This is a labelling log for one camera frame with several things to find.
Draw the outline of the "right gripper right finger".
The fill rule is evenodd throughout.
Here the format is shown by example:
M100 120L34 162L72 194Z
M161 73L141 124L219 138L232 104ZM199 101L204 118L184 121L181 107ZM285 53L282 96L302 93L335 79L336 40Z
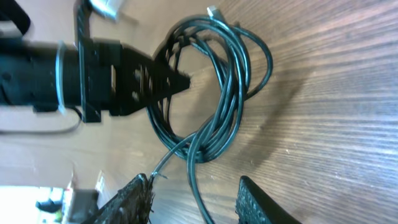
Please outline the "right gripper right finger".
M239 180L236 213L239 224L300 224L246 175Z

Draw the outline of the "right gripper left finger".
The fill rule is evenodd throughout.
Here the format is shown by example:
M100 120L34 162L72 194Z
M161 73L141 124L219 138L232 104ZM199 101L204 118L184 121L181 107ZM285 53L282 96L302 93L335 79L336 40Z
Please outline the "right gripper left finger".
M154 199L154 177L138 174L82 224L146 224Z

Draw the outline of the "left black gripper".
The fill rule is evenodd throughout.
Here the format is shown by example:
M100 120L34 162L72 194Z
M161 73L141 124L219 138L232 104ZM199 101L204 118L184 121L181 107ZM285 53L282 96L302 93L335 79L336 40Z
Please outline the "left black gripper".
M99 123L101 112L109 109L111 116L128 116L190 87L188 75L161 60L117 40L91 38L90 17L95 10L94 1L75 4L83 122Z

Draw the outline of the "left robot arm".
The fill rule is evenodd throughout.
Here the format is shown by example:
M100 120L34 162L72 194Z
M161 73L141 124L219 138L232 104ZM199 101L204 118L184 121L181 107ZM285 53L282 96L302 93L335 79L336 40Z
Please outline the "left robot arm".
M15 1L1 2L1 104L33 106L39 112L82 108L82 120L99 123L101 113L127 116L186 90L190 79L166 61L152 59L118 41L92 39L93 12L116 19L121 1L78 1L75 45L28 42L30 19Z

